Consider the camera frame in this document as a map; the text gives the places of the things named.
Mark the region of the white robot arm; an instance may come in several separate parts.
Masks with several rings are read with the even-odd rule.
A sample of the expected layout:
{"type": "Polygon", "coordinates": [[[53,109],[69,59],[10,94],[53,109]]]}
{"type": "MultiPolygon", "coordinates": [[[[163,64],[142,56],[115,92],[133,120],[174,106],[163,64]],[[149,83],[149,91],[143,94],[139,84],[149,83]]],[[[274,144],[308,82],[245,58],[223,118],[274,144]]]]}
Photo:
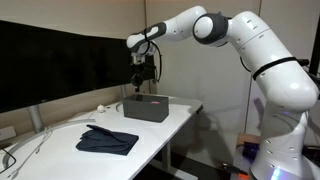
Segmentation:
{"type": "Polygon", "coordinates": [[[189,37],[214,47],[231,43],[266,99],[250,180],[319,180],[319,168],[302,155],[309,111],[319,98],[319,88],[270,27],[251,11],[228,18],[195,6],[131,34],[127,47],[133,62],[140,64],[156,52],[157,39],[189,37]]]}

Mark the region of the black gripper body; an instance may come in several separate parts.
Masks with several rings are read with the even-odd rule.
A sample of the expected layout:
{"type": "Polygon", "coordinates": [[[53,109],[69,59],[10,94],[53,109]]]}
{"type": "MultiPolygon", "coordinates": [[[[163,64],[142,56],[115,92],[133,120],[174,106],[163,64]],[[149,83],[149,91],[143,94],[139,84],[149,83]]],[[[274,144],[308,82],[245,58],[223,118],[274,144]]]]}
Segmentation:
{"type": "Polygon", "coordinates": [[[155,78],[156,67],[152,64],[142,63],[139,65],[134,64],[133,76],[131,77],[131,83],[135,87],[140,87],[145,80],[150,80],[155,78]]]}

